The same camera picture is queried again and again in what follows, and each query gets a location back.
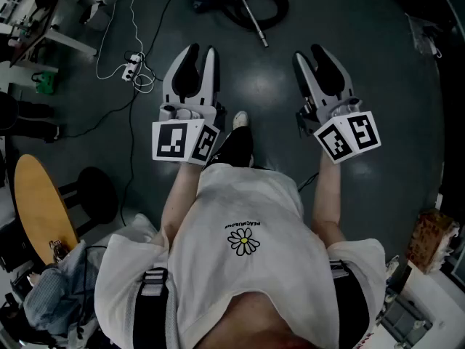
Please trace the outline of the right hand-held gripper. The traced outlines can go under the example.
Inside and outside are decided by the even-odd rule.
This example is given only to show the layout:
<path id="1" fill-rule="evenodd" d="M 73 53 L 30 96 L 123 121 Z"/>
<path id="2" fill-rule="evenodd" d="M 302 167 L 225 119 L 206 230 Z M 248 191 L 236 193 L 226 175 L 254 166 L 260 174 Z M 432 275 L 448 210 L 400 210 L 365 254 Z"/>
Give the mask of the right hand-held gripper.
<path id="1" fill-rule="evenodd" d="M 316 66 L 302 51 L 292 57 L 297 84 L 307 102 L 296 113 L 299 133 L 314 136 L 335 164 L 380 147 L 373 114 L 361 111 L 363 101 L 353 97 L 345 67 L 319 44 L 313 44 L 311 52 Z"/>

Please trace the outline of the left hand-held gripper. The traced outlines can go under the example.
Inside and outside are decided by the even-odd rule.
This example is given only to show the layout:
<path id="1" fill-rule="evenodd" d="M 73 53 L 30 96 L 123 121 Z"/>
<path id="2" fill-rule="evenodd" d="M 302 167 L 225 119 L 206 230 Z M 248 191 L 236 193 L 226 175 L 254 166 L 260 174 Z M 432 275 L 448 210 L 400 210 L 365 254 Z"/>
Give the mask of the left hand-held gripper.
<path id="1" fill-rule="evenodd" d="M 195 66 L 198 44 L 182 50 L 163 79 L 159 120 L 152 123 L 152 159 L 205 165 L 220 130 L 214 125 L 219 91 L 219 54 L 213 46 L 204 53 L 201 71 Z"/>

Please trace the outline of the metal vacuum wand tube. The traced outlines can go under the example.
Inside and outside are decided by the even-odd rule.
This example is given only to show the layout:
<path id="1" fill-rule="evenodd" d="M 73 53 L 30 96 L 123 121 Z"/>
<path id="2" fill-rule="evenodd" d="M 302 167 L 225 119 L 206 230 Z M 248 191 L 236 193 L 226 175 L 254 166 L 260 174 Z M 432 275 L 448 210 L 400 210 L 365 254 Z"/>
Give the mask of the metal vacuum wand tube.
<path id="1" fill-rule="evenodd" d="M 267 43 L 265 34 L 263 33 L 263 31 L 262 31 L 261 27 L 259 26 L 256 18 L 254 17 L 254 14 L 252 13 L 249 5 L 247 4 L 246 0 L 242 0 L 242 3 L 243 3 L 243 6 L 245 7 L 245 9 L 246 9 L 246 11 L 248 13 L 248 16 L 250 17 L 252 23 L 254 24 L 254 27 L 256 29 L 256 32 L 257 32 L 261 42 L 263 43 L 265 48 L 268 48 L 269 44 Z"/>

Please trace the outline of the person's left forearm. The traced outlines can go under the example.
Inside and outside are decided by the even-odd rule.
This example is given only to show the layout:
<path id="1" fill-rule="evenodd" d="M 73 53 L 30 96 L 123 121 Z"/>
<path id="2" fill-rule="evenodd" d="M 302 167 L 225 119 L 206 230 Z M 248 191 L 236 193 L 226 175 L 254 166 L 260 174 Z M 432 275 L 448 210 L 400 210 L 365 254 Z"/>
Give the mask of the person's left forearm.
<path id="1" fill-rule="evenodd" d="M 161 216 L 161 228 L 169 245 L 172 245 L 182 222 L 195 203 L 202 170 L 202 166 L 195 164 L 180 165 Z"/>

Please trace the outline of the white power strip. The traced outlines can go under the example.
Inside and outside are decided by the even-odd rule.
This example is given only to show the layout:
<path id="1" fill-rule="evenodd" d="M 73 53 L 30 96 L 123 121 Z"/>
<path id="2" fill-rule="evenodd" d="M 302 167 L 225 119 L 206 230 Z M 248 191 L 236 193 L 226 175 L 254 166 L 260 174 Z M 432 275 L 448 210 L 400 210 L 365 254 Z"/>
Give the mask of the white power strip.
<path id="1" fill-rule="evenodd" d="M 126 62 L 121 78 L 126 82 L 133 81 L 134 77 L 137 75 L 137 71 L 140 69 L 141 64 L 142 55 L 139 52 L 132 54 Z"/>

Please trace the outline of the person's black trousers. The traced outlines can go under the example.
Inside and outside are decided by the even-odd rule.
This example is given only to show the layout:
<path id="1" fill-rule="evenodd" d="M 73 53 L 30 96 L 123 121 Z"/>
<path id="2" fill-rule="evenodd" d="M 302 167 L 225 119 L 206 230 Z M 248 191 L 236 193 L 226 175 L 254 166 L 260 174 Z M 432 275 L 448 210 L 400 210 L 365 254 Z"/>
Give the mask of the person's black trousers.
<path id="1" fill-rule="evenodd" d="M 229 164 L 232 167 L 250 167 L 253 160 L 253 137 L 248 126 L 231 131 L 205 168 L 212 164 Z"/>

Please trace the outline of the clear plastic bag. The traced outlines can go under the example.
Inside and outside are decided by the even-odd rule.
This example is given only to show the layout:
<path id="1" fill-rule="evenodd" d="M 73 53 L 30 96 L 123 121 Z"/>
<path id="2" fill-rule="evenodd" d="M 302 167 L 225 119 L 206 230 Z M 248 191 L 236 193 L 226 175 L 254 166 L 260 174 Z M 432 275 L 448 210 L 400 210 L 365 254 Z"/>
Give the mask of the clear plastic bag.
<path id="1" fill-rule="evenodd" d="M 412 15 L 405 15 L 411 29 L 415 50 L 425 56 L 441 58 L 442 53 L 435 44 L 435 39 L 442 33 L 437 24 Z"/>

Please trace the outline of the small green item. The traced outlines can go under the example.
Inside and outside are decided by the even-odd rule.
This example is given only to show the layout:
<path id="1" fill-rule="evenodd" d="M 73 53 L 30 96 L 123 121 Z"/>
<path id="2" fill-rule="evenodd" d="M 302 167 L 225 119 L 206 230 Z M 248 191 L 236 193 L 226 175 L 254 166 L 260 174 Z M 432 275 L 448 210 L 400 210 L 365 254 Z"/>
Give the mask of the small green item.
<path id="1" fill-rule="evenodd" d="M 36 86 L 36 92 L 43 95 L 53 95 L 55 76 L 56 73 L 49 71 L 34 73 L 31 80 Z"/>

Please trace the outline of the black round stool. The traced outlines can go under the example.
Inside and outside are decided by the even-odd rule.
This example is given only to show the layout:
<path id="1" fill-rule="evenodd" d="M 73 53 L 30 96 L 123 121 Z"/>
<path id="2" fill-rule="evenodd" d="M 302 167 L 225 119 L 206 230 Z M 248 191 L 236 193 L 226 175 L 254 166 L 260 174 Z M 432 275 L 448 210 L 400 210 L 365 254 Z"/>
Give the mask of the black round stool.
<path id="1" fill-rule="evenodd" d="M 83 169 L 75 182 L 58 189 L 67 209 L 81 206 L 89 220 L 76 229 L 83 236 L 98 225 L 111 223 L 117 215 L 119 202 L 110 178 L 97 167 Z"/>

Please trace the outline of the brown patterned box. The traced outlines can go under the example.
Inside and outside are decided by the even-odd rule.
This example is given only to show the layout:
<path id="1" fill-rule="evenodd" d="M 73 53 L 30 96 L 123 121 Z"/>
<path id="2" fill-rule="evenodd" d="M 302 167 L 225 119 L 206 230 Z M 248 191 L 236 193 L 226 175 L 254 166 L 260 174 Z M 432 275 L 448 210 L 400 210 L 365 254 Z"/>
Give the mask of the brown patterned box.
<path id="1" fill-rule="evenodd" d="M 425 275 L 438 271 L 452 253 L 450 242 L 459 230 L 452 217 L 437 209 L 421 213 L 408 244 L 407 259 Z"/>

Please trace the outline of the round wooden table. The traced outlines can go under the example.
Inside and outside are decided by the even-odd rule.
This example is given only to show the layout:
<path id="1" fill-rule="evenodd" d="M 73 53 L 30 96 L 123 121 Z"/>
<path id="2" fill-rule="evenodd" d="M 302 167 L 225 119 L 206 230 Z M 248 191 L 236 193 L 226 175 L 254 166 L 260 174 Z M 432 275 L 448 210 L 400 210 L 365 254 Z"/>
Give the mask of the round wooden table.
<path id="1" fill-rule="evenodd" d="M 41 162 L 25 154 L 17 161 L 14 176 L 15 203 L 33 249 L 44 264 L 54 262 L 50 241 L 69 250 L 79 243 L 68 209 Z"/>

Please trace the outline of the small black white block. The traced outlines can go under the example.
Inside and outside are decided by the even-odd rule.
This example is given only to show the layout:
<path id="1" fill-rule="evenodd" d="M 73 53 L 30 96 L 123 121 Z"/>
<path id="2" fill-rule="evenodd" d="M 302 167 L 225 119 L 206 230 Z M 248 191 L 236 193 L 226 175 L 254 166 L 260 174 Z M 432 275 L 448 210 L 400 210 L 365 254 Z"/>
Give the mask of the small black white block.
<path id="1" fill-rule="evenodd" d="M 50 241 L 49 248 L 55 263 L 61 262 L 68 254 L 68 248 L 60 240 Z"/>

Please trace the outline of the white shelf unit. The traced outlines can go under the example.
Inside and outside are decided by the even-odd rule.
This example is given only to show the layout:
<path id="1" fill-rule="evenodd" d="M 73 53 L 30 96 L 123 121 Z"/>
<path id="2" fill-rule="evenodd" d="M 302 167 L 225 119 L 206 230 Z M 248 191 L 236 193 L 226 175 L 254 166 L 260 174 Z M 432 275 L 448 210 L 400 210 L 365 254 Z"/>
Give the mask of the white shelf unit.
<path id="1" fill-rule="evenodd" d="M 407 267 L 400 286 L 389 286 L 367 347 L 465 349 L 465 293 L 440 271 Z"/>

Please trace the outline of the blue grey cloth garment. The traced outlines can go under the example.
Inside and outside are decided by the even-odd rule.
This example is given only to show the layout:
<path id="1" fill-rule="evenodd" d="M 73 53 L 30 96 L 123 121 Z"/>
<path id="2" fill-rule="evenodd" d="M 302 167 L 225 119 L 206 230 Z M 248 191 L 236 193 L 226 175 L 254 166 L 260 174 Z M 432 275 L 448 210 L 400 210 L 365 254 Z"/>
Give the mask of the blue grey cloth garment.
<path id="1" fill-rule="evenodd" d="M 94 291 L 105 251 L 104 245 L 81 241 L 61 262 L 41 272 L 23 303 L 34 329 L 82 342 L 98 330 Z"/>

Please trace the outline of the white frame desk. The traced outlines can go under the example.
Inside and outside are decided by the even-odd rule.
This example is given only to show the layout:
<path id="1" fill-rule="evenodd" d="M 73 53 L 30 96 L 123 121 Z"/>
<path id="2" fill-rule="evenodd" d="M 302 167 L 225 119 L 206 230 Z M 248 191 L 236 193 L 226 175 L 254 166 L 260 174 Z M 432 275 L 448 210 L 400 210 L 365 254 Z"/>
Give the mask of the white frame desk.
<path id="1" fill-rule="evenodd" d="M 0 31 L 14 39 L 9 66 L 26 65 L 28 53 L 44 40 L 55 41 L 87 55 L 97 50 L 60 32 L 58 10 L 64 0 L 0 0 Z"/>

